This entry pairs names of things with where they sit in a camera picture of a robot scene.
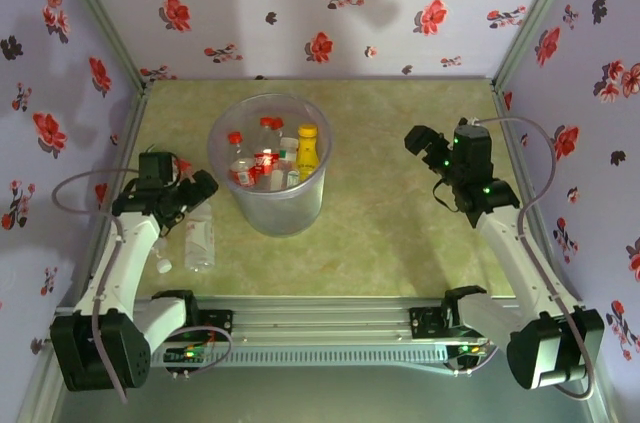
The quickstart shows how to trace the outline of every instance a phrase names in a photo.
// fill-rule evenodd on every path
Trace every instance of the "floral wallpaper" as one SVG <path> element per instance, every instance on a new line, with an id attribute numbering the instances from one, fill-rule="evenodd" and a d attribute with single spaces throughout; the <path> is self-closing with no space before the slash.
<path id="1" fill-rule="evenodd" d="M 640 412 L 640 0 L 555 0 L 514 76 L 505 103 L 552 138 L 557 176 L 540 207 L 558 267 L 607 326 L 600 359 L 621 402 Z M 518 126 L 535 189 L 549 152 Z"/>
<path id="2" fill-rule="evenodd" d="M 0 421 L 16 421 L 91 223 L 51 203 L 112 164 L 134 91 L 80 0 L 0 0 Z M 63 192 L 97 208 L 100 178 Z"/>
<path id="3" fill-rule="evenodd" d="M 177 78 L 492 77 L 532 3 L 101 1 L 144 78 L 152 68 Z M 541 64 L 555 35 L 543 37 Z"/>

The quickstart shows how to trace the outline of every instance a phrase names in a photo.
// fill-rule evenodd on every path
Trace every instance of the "white cap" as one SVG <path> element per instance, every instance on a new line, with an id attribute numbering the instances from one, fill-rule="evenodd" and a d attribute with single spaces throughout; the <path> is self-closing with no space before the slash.
<path id="1" fill-rule="evenodd" d="M 169 260 L 163 258 L 161 260 L 158 260 L 158 263 L 156 263 L 156 268 L 158 269 L 158 273 L 164 274 L 171 270 L 171 268 L 173 268 L 173 265 Z"/>
<path id="2" fill-rule="evenodd" d="M 288 138 L 286 136 L 280 138 L 280 147 L 281 148 L 295 148 L 298 149 L 298 139 L 297 138 Z"/>

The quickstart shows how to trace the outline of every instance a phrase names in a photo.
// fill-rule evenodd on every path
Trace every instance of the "white bottle cap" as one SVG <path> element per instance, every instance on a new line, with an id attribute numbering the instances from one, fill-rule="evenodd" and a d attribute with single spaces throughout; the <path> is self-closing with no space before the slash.
<path id="1" fill-rule="evenodd" d="M 158 269 L 158 273 L 164 274 L 171 270 L 171 268 L 173 268 L 173 265 L 169 260 L 163 258 L 161 260 L 158 260 L 158 263 L 156 263 L 156 268 Z"/>

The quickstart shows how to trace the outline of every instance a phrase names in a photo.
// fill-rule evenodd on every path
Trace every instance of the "water bottle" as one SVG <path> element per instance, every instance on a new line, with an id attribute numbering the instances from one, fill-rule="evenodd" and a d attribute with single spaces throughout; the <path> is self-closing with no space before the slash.
<path id="1" fill-rule="evenodd" d="M 184 266 L 198 273 L 213 268 L 213 218 L 211 205 L 205 201 L 187 215 L 184 245 Z"/>
<path id="2" fill-rule="evenodd" d="M 262 189 L 269 189 L 269 177 L 273 171 L 273 165 L 278 161 L 277 135 L 271 129 L 272 118 L 260 118 L 260 134 L 256 142 L 255 151 L 255 174 Z"/>
<path id="3" fill-rule="evenodd" d="M 282 118 L 277 117 L 277 118 L 273 118 L 271 120 L 271 129 L 273 130 L 273 132 L 276 134 L 276 137 L 278 138 L 278 141 L 280 141 L 282 139 L 282 127 L 284 126 L 284 121 L 282 121 Z"/>
<path id="4" fill-rule="evenodd" d="M 254 168 L 255 158 L 242 144 L 242 133 L 234 131 L 229 133 L 229 176 L 238 185 L 251 187 L 256 184 L 256 172 Z"/>

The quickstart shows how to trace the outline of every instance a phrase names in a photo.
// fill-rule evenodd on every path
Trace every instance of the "clear plastic bin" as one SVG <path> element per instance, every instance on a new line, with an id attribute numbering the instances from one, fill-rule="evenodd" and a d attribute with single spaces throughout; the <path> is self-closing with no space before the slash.
<path id="1" fill-rule="evenodd" d="M 281 191 L 259 191 L 236 185 L 229 177 L 226 161 L 227 135 L 241 131 L 251 151 L 263 116 L 284 120 L 283 136 L 298 137 L 298 126 L 313 123 L 318 127 L 317 152 L 320 164 L 302 183 Z M 324 174 L 331 156 L 332 135 L 327 118 L 315 105 L 294 95 L 265 94 L 231 105 L 216 120 L 209 134 L 208 153 L 218 181 L 231 190 L 251 226 L 265 235 L 290 236 L 307 229 L 322 207 Z"/>

